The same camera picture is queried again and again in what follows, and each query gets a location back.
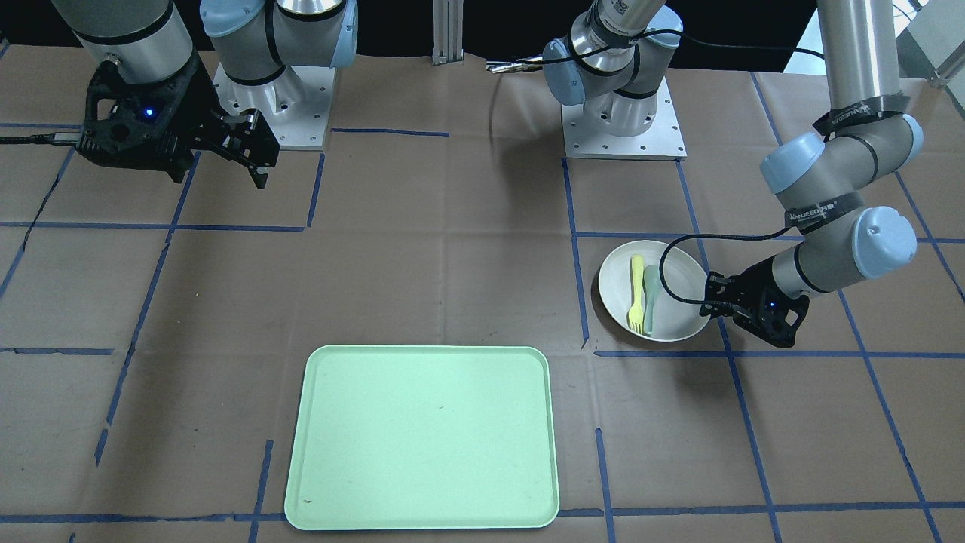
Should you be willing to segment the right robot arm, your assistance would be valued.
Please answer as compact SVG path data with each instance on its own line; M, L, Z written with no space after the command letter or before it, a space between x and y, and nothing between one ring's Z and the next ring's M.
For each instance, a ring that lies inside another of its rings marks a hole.
M99 65L79 130L46 142L175 183L208 151L264 189L280 149L294 144L283 128L320 103L296 70L347 68L357 51L355 1L203 1L198 14L225 76L218 84L173 1L53 5Z

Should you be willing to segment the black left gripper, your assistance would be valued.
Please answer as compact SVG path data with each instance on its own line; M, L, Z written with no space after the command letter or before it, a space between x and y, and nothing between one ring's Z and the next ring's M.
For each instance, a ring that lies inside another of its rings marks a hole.
M704 300L700 303L700 316L755 320L765 313L779 314L782 318L790 312L800 314L800 299L789 298L775 281L774 260L772 256L738 275L709 274L706 296L738 296L738 300Z

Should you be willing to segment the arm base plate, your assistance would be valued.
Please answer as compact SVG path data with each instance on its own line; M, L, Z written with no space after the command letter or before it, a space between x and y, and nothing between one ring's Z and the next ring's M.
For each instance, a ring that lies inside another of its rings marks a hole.
M220 64L213 83L221 103L235 114L256 108L287 151L323 151L329 131L338 70L288 66L272 82L246 86L228 78Z
M615 92L562 106L565 156L585 159L683 161L688 151L669 85L631 99Z

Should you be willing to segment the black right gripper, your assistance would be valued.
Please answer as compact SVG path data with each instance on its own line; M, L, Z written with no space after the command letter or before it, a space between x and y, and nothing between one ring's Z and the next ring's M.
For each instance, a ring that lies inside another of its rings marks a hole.
M261 110L228 112L221 107L199 53L192 53L171 81L179 102L167 127L178 140L169 178L182 182L190 168L190 151L207 150L240 164L255 187L264 189L269 168L278 162L280 144Z

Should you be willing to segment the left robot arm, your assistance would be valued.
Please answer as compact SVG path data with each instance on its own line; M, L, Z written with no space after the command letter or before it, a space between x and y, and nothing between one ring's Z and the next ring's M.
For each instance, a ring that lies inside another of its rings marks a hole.
M820 1L830 107L810 133L763 158L761 174L783 206L785 228L803 241L740 275L711 274L697 299L703 315L739 324L782 324L810 298L889 274L911 262L916 237L892 207L869 207L861 191L916 157L924 143L899 86L890 8L882 1ZM617 106L655 98L686 33L663 1L596 1L534 65L559 103L597 97Z

